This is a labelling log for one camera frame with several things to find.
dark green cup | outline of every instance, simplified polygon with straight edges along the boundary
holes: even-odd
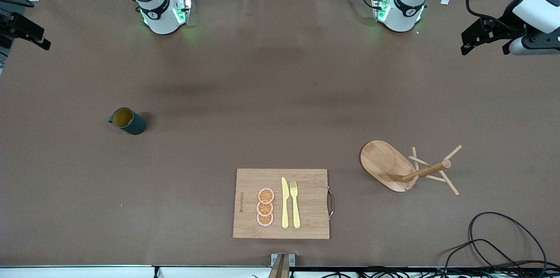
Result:
[[[129,134],[140,134],[146,129],[146,121],[130,108],[120,108],[112,113],[108,122],[116,128],[124,130]]]

brown table surface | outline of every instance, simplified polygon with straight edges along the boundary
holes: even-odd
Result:
[[[194,27],[158,36],[129,0],[41,0],[27,15],[51,50],[16,41],[0,78],[0,264],[442,265],[486,210],[557,262],[558,57],[500,42],[461,56],[475,18],[428,1],[399,34],[361,0],[198,0]],[[122,106],[146,133],[107,122]],[[358,161],[371,140],[428,162],[462,144],[461,195],[427,179],[387,190]],[[237,168],[328,169],[331,239],[233,239]],[[475,233],[540,258],[499,218]],[[451,264],[482,265],[469,249]]]

wooden cutting board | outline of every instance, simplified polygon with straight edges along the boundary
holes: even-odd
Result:
[[[294,228],[292,198],[288,199],[290,226],[282,228],[282,177],[297,182],[297,204],[301,227]],[[235,187],[234,238],[253,239],[328,239],[330,238],[327,175],[323,169],[238,169]],[[260,226],[256,221],[258,193],[274,191],[274,221]]]

wooden stand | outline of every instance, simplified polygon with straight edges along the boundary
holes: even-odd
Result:
[[[268,278],[288,278],[289,274],[290,261],[288,260],[288,254],[278,254]]]
[[[444,169],[452,166],[450,158],[460,150],[462,146],[457,146],[441,162],[431,165],[417,157],[416,148],[412,147],[412,156],[408,158],[414,161],[414,166],[399,151],[385,141],[375,140],[362,148],[360,161],[362,167],[380,183],[396,192],[410,190],[419,178],[426,177],[449,185],[456,196],[459,195],[452,181],[444,173]],[[418,163],[425,165],[426,168],[420,169]],[[440,172],[442,178],[431,176]]]

fork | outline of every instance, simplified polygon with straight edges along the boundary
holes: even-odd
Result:
[[[294,228],[299,229],[301,227],[300,221],[300,210],[298,209],[298,183],[296,181],[290,182],[290,195],[292,195],[292,201],[294,204]]]

